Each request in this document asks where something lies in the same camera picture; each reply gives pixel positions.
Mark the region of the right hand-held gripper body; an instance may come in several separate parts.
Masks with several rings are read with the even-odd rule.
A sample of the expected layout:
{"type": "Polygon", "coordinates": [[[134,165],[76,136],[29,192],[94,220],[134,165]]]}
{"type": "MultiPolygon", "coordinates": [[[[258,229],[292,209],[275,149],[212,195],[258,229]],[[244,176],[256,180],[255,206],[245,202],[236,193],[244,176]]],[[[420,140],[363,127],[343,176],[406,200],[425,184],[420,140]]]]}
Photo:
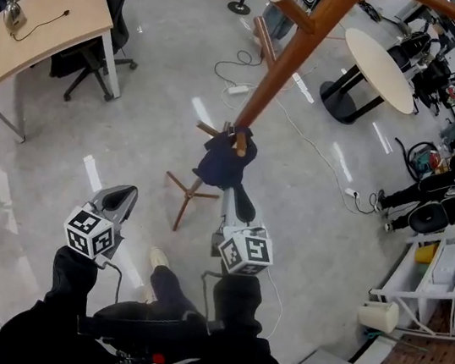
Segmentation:
{"type": "Polygon", "coordinates": [[[211,256],[221,259],[223,273],[256,276],[272,266],[272,253],[272,240],[260,220],[249,223],[222,215],[212,234],[211,256]]]}

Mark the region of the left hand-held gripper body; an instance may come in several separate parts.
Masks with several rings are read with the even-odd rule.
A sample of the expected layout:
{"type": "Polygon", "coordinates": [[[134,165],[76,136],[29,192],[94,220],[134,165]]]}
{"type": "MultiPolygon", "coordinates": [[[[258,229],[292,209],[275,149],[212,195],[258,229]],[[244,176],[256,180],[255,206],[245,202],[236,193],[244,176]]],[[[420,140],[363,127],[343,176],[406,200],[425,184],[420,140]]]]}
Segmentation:
{"type": "Polygon", "coordinates": [[[66,243],[79,254],[96,259],[104,256],[112,260],[120,242],[124,220],[120,219],[119,207],[115,210],[98,209],[91,201],[81,207],[75,207],[64,222],[66,243]]]}

